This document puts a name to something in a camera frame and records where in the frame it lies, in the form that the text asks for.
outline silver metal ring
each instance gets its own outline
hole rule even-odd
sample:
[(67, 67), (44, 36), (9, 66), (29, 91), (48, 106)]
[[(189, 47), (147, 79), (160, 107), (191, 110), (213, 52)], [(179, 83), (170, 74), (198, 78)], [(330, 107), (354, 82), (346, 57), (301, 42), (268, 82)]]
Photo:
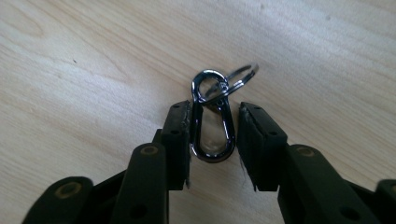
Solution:
[[(251, 64), (247, 64), (241, 68), (236, 69), (235, 71), (231, 72), (230, 75), (228, 75), (225, 79), (228, 81), (230, 81), (231, 79), (233, 79), (234, 77), (242, 74), (243, 72), (247, 71), (247, 74), (240, 80), (238, 80), (237, 82), (235, 82), (230, 88), (228, 88), (228, 90), (226, 91), (221, 91), (219, 95), (211, 98), (210, 100), (206, 100), (206, 98), (204, 97), (200, 97), (200, 103), (202, 105), (213, 105), (215, 104), (219, 99), (230, 95), (231, 93), (237, 91), (239, 88), (243, 87), (245, 84), (247, 84), (250, 79), (252, 77), (254, 77), (254, 75), (256, 75), (257, 71), (259, 71), (259, 66), (256, 63), (251, 63)], [(206, 93), (205, 93), (205, 97), (210, 95), (211, 93), (213, 93), (214, 91), (219, 89), (219, 84), (215, 84), (213, 85)]]

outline wooden table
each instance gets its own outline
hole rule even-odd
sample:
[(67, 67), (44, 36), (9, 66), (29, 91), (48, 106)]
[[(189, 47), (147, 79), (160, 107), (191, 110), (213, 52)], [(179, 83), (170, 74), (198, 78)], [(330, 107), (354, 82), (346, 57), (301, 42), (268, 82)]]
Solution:
[[(206, 68), (260, 72), (230, 96), (347, 180), (396, 178), (394, 1), (1, 1), (0, 218), (20, 223), (52, 183), (126, 168)], [(283, 223), (235, 152), (192, 158), (171, 223)]]

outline chrome clip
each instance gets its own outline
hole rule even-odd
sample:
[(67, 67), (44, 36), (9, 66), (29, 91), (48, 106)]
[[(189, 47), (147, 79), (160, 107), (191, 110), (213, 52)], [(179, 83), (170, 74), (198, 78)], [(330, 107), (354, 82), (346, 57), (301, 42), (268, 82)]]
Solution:
[[(220, 162), (225, 161), (233, 153), (235, 147), (235, 129), (233, 127), (233, 116), (228, 102), (228, 96), (243, 87), (259, 70), (256, 63), (245, 65), (224, 77), (220, 72), (215, 70), (204, 70), (199, 73), (192, 81), (192, 111), (191, 111), (191, 128), (190, 143), (191, 149), (195, 156), (202, 161)], [(247, 74), (240, 80), (236, 81), (229, 87), (229, 80), (244, 74)], [(212, 78), (217, 81), (205, 95), (200, 92), (201, 83)], [(216, 96), (210, 98), (210, 95), (217, 93)], [(224, 128), (226, 143), (224, 149), (219, 153), (211, 153), (201, 148), (201, 128), (204, 114), (204, 105), (210, 106), (212, 110), (217, 110), (221, 114), (222, 125)]]

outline carabiner clip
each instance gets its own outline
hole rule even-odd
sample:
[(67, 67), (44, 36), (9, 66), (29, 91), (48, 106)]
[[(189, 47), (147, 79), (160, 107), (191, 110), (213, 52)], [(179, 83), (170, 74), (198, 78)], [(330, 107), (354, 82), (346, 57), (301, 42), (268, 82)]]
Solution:
[(201, 149), (201, 127), (204, 108), (203, 104), (209, 100), (206, 99), (199, 91), (199, 86), (202, 81), (207, 78), (214, 78), (222, 92), (228, 90), (228, 82), (225, 77), (214, 70), (204, 70), (199, 73), (192, 81), (191, 93), (192, 93), (192, 111), (191, 111), (191, 129), (190, 129), (190, 141), (191, 149), (195, 156), (202, 161), (207, 162), (220, 162), (224, 161), (231, 156), (233, 148), (235, 147), (235, 130), (233, 128), (233, 116), (230, 110), (230, 104), (228, 97), (224, 96), (218, 99), (214, 104), (216, 109), (221, 114), (222, 124), (224, 127), (226, 144), (225, 149), (220, 153), (207, 153)]

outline screw hole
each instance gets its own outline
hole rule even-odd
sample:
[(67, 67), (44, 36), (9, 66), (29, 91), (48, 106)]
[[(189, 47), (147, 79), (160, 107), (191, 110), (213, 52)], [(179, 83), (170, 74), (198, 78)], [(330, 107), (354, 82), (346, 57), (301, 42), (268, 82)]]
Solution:
[(135, 205), (131, 209), (131, 218), (134, 218), (134, 219), (142, 218), (146, 215), (147, 212), (148, 212), (148, 209), (145, 205), (143, 205), (143, 204)]
[(359, 215), (359, 213), (355, 209), (350, 208), (350, 207), (342, 206), (340, 208), (340, 213), (344, 217), (346, 217), (347, 219), (350, 219), (350, 220), (357, 221), (357, 220), (361, 219), (361, 216)]

